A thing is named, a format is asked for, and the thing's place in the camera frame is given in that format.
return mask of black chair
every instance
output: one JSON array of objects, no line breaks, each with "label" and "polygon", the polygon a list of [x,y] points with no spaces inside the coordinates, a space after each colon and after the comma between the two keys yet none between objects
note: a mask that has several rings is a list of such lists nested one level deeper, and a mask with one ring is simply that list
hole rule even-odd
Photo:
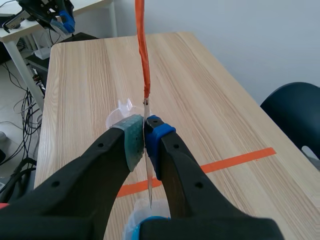
[{"label": "black chair", "polygon": [[[320,159],[320,88],[293,82],[275,90],[261,108],[302,150],[309,147]],[[320,161],[311,161],[319,168]]]}]

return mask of orange tape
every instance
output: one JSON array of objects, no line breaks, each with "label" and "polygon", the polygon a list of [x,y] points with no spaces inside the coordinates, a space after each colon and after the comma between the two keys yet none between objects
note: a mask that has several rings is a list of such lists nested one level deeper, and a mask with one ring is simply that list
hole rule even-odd
[{"label": "orange tape", "polygon": [[[261,149],[258,151],[249,152],[243,155],[234,156],[220,161],[211,162],[201,166],[201,169],[207,174],[217,170],[226,169],[235,165],[243,164],[253,160],[259,160],[271,155],[275,155],[276,151],[272,147]],[[162,184],[156,178],[152,179],[152,187],[156,188]],[[124,197],[130,194],[139,193],[148,189],[148,181],[140,181],[134,184],[123,185],[118,192],[117,198]]]},{"label": "orange tape", "polygon": [[144,78],[144,98],[150,94],[150,69],[145,36],[145,0],[135,0],[135,22]]},{"label": "orange tape", "polygon": [[235,165],[243,164],[253,160],[262,159],[276,154],[272,147],[261,149],[258,151],[249,152],[243,155],[234,156],[220,161],[211,162],[201,166],[202,171],[206,174],[217,170],[226,169]]}]

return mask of wooden table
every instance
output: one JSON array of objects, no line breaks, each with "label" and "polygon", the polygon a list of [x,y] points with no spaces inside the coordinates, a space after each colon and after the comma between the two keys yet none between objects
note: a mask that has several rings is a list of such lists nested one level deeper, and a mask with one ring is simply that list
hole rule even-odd
[{"label": "wooden table", "polygon": [[[320,175],[313,165],[191,33],[146,40],[151,110],[176,127],[200,165],[265,148],[276,152],[209,171],[223,195],[247,214],[274,219],[288,240],[319,237]],[[53,46],[35,186],[80,156],[106,131],[118,100],[127,98],[143,101],[136,36]],[[146,179],[142,160],[125,184]],[[135,201],[147,197],[145,190],[116,199],[107,239],[121,239]],[[153,189],[159,198],[165,198],[162,186]]]}]

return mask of green gripper pad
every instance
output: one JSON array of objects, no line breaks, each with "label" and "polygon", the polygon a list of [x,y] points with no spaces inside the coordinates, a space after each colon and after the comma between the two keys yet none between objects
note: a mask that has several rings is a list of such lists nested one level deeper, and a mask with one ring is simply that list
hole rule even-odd
[{"label": "green gripper pad", "polygon": [[143,124],[144,118],[135,114],[112,125],[112,128],[124,131],[125,158],[130,172],[134,171],[144,152]]}]

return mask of clear plastic cup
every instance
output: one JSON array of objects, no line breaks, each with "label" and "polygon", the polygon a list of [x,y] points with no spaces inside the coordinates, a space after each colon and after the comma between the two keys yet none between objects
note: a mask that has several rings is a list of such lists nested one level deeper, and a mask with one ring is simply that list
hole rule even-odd
[{"label": "clear plastic cup", "polygon": [[158,199],[152,201],[150,209],[149,199],[138,199],[135,202],[133,212],[128,218],[128,223],[124,226],[122,240],[132,240],[137,226],[150,217],[170,218],[170,210],[167,199]]},{"label": "clear plastic cup", "polygon": [[109,116],[106,118],[105,126],[106,129],[112,127],[113,124],[130,117],[134,114],[139,114],[141,116],[144,115],[144,108],[143,106],[134,106],[132,105],[130,99],[126,100],[126,103],[122,104],[120,100],[118,100],[118,108],[113,110]]}]

